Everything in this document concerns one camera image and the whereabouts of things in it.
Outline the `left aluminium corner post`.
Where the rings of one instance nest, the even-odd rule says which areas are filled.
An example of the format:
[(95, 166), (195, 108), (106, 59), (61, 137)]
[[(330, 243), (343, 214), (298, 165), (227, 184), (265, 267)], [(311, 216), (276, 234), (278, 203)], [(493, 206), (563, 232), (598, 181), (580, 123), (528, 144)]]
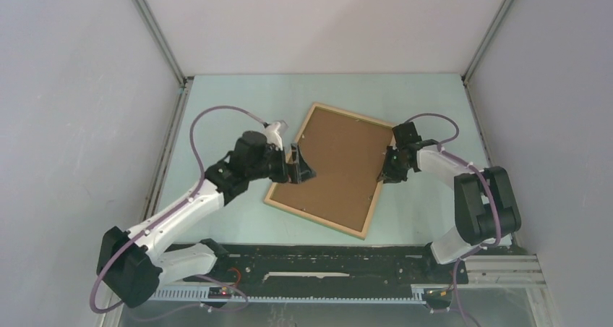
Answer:
[(161, 26), (147, 0), (132, 0), (135, 8), (150, 33), (155, 45), (161, 53), (164, 62), (169, 67), (177, 83), (184, 87), (187, 83), (187, 76), (183, 73), (179, 63), (168, 43)]

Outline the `aluminium corner post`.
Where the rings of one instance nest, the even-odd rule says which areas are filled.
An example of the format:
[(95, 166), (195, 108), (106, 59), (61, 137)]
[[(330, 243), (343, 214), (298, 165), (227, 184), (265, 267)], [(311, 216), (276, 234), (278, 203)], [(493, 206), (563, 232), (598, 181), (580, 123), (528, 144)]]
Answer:
[(473, 54), (465, 72), (462, 75), (462, 81), (466, 87), (470, 85), (476, 70), (479, 68), (482, 59), (487, 53), (491, 43), (495, 39), (515, 2), (516, 0), (502, 0), (501, 4), (499, 5), (492, 21), (489, 23), (483, 38), (478, 44), (475, 53)]
[(164, 62), (169, 67), (177, 83), (184, 87), (187, 83), (187, 76), (183, 73), (179, 63), (168, 43), (161, 26), (147, 0), (132, 0), (135, 8), (150, 33), (155, 45), (161, 53)]

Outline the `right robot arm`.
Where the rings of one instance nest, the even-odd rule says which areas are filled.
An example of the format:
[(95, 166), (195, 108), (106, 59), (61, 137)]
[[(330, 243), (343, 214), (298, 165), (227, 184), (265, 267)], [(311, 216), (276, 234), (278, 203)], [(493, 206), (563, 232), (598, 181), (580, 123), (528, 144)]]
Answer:
[(413, 122), (393, 127), (394, 145), (386, 149), (378, 180), (404, 182), (410, 171), (426, 172), (454, 193), (454, 226), (430, 243), (429, 257), (420, 263), (421, 275), (441, 281), (449, 263), (478, 249), (497, 246), (503, 237), (521, 228), (522, 221), (508, 172), (500, 167), (479, 168), (447, 151), (436, 140), (425, 140)]

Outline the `right aluminium corner post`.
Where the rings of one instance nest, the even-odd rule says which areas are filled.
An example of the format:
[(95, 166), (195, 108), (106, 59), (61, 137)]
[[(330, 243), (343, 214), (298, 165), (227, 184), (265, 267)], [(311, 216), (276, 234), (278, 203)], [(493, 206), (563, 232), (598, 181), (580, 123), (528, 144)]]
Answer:
[(482, 59), (487, 53), (491, 43), (495, 39), (515, 2), (516, 0), (502, 0), (501, 4), (499, 5), (492, 21), (489, 23), (483, 38), (478, 44), (475, 53), (473, 54), (465, 72), (462, 75), (462, 81), (466, 87), (470, 85), (476, 70), (479, 68)]

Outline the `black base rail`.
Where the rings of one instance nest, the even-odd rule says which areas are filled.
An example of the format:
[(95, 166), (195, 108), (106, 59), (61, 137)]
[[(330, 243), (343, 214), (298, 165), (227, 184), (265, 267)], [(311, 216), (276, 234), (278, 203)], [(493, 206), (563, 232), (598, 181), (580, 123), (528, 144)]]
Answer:
[(438, 265), (424, 247), (230, 245), (209, 277), (251, 301), (420, 300), (418, 288), (467, 284), (465, 265)]

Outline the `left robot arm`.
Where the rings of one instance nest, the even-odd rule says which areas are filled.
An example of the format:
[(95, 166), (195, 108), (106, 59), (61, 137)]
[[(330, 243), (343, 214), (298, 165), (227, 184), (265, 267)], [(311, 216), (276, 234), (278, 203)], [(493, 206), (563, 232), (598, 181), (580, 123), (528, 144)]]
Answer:
[(225, 250), (207, 239), (190, 247), (170, 251), (179, 235), (204, 217), (221, 210), (246, 192), (249, 183), (269, 179), (279, 184), (301, 184), (316, 172), (304, 160), (298, 144), (291, 154), (267, 140), (261, 132), (247, 131), (233, 150), (213, 165), (199, 166), (200, 178), (176, 202), (125, 231), (114, 226), (102, 238), (90, 307), (96, 313), (95, 296), (100, 284), (110, 288), (121, 303), (138, 307), (164, 284), (204, 274), (220, 281), (228, 272)]

